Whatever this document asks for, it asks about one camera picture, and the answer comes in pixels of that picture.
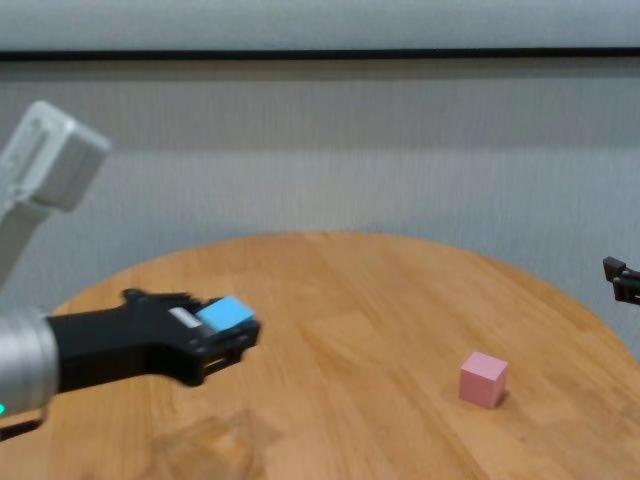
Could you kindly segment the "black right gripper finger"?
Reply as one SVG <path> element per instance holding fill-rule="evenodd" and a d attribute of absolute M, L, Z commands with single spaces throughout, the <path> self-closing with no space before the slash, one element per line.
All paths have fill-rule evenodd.
<path fill-rule="evenodd" d="M 612 284 L 615 300 L 628 304 L 638 304 L 639 272 L 629 269 L 624 262 L 614 257 L 604 258 L 603 268 L 606 281 Z"/>

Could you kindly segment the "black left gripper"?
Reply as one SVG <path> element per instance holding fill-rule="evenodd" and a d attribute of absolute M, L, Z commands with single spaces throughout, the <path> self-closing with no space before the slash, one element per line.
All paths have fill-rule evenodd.
<path fill-rule="evenodd" d="M 197 387 L 239 363 L 258 344 L 261 324 L 243 321 L 205 339 L 173 308 L 205 304 L 186 292 L 125 289 L 117 307 L 47 318 L 58 349 L 58 391 L 66 393 L 144 375 Z"/>

